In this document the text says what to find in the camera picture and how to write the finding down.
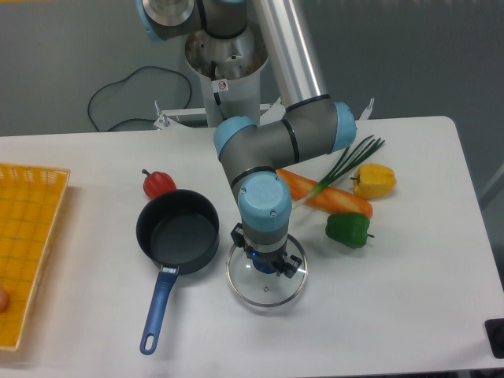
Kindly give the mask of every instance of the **white table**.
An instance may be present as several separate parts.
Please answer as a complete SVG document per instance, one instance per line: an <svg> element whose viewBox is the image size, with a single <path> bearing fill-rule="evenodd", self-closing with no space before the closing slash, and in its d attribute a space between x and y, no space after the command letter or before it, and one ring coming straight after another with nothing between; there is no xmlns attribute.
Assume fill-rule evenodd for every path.
<svg viewBox="0 0 504 378"><path fill-rule="evenodd" d="M0 161L70 168L53 246L20 350L0 354L8 377L348 376L504 366L484 322L504 298L453 122L363 121L358 138L387 140L371 161L392 167L395 193L373 201L360 250L324 235L327 214L294 211L309 277L298 300L251 310L225 277L239 221L210 129L0 138ZM291 167L319 179L337 156ZM220 248L181 276L156 352L139 341L157 269L135 223L147 203L142 169L168 172L220 216ZM339 187L350 188L344 180Z"/></svg>

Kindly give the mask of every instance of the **black cable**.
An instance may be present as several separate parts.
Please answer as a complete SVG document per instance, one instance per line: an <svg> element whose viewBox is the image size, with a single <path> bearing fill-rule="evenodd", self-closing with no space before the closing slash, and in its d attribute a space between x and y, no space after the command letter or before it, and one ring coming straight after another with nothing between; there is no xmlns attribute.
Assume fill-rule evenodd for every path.
<svg viewBox="0 0 504 378"><path fill-rule="evenodd" d="M93 117L91 116L91 103L93 102L93 100L95 99L95 97L97 96L97 94L100 93L101 91L103 91L104 89L108 88L108 87L112 87L113 85L121 84L121 83L124 83L124 82L130 80L134 75L136 75L138 72L140 72L140 71L142 71L144 69L160 69L161 71L165 71L165 72L169 72L169 73L174 73L174 74L182 77L184 80L186 80L187 81L187 85L189 86L189 97L187 98L186 104L183 106L183 109L187 108L187 106L189 105L189 102L191 102L191 99L192 99L192 85L191 85L191 81L189 81L189 79L187 78L187 76L185 76L182 72L178 72L178 71L175 71L173 69L165 69L163 67L157 67L156 65L144 65L143 67L140 67L139 69L136 69L135 71L133 71L131 74L129 74L128 76L126 76L124 79L116 81L114 83L107 84L104 87L101 87L100 89L98 89L91 96L91 99L89 100L89 102L87 104L87 116L89 117L89 120L91 121L91 123L93 124L93 126L94 126L94 128L96 129L97 132L100 132L100 129L98 128L97 124L93 120ZM107 131L111 132L111 131L113 131L114 128L117 128L118 126L121 126L122 124L126 124L126 123L132 122L132 121L155 122L156 120L155 119L151 120L151 119L148 119L148 118L128 118L127 120L122 120L118 124L115 124L111 128L107 129Z"/></svg>
<svg viewBox="0 0 504 378"><path fill-rule="evenodd" d="M215 81L217 80L215 76L215 72L217 70L217 63L215 61L210 62L210 80ZM222 117L222 120L227 120L228 118L224 115L224 110L222 109L222 101L221 97L219 96L218 92L213 92L213 98L215 98L215 103L217 104L220 112L220 116Z"/></svg>

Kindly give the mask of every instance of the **black saucepan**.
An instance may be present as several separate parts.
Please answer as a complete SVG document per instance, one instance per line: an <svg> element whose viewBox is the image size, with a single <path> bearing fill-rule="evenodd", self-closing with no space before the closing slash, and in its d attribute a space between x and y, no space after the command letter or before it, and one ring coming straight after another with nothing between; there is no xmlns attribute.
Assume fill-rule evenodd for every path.
<svg viewBox="0 0 504 378"><path fill-rule="evenodd" d="M143 252L160 268L140 343L143 354L152 354L178 275L198 271L217 252L219 218L207 198L195 191L177 189L156 197L143 208L136 237Z"/></svg>

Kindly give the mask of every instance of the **silver robot arm tube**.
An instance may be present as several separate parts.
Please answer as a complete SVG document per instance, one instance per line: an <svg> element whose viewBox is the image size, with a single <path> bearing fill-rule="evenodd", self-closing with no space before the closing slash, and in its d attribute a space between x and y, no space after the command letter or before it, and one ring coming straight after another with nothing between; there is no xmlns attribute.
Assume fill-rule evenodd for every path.
<svg viewBox="0 0 504 378"><path fill-rule="evenodd" d="M304 14L293 0L254 0L280 96L287 109L328 97Z"/></svg>

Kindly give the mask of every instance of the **saucepan handle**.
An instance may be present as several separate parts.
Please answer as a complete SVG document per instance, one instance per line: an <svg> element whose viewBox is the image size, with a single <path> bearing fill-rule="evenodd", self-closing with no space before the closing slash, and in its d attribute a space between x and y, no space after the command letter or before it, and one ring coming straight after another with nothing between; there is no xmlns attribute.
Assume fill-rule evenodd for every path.
<svg viewBox="0 0 504 378"><path fill-rule="evenodd" d="M143 329L140 351L143 354L152 354L158 345L159 332L165 317L166 303L173 284L179 276L177 269L162 268L157 275L156 286L150 302L149 314Z"/></svg>

